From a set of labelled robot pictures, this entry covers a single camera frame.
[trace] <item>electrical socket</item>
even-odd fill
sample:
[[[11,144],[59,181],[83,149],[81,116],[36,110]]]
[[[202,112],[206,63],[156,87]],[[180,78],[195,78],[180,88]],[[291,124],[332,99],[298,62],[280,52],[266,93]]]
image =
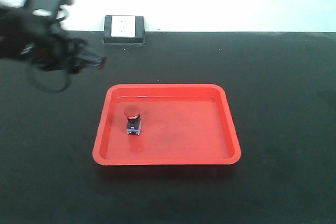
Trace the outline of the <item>electrical socket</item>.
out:
[[[135,37],[135,16],[112,16],[111,37]]]

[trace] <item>red tray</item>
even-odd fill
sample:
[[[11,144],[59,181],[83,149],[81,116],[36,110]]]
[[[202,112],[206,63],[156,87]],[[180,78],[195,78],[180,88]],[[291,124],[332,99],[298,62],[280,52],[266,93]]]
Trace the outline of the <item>red tray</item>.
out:
[[[141,134],[127,135],[128,105]],[[93,158],[101,165],[233,164],[240,147],[224,90],[213,84],[121,84],[107,92]]]

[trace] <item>black cable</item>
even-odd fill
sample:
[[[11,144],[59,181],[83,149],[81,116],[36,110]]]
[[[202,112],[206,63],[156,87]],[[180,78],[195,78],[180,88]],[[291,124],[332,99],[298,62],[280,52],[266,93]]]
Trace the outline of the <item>black cable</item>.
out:
[[[42,84],[41,82],[39,82],[35,75],[34,75],[34,64],[36,62],[36,56],[32,56],[31,60],[28,62],[28,65],[26,67],[26,77],[27,77],[27,81],[34,86],[35,88],[39,89],[42,92],[45,93],[60,93],[65,91],[71,84],[71,78],[70,78],[70,74],[68,73],[67,69],[64,69],[64,79],[65,79],[65,83],[64,86],[61,89],[51,89],[49,87],[47,87],[46,85]]]

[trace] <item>black table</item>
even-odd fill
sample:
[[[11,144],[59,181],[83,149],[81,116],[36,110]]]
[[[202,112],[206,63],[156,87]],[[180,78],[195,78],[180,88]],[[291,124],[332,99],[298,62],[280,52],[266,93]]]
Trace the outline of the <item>black table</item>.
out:
[[[147,33],[127,48],[73,35],[108,61],[63,93],[36,90],[24,63],[1,60],[1,224],[336,223],[335,34]],[[240,161],[97,165],[103,101],[120,83],[222,86]]]

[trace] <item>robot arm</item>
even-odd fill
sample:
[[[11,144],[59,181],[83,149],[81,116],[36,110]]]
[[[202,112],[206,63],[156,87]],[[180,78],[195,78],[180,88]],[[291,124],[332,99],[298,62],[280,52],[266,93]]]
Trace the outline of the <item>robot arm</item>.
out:
[[[71,0],[25,0],[22,7],[0,3],[0,58],[30,61],[43,71],[102,68],[105,58],[88,43],[70,38],[59,18]]]

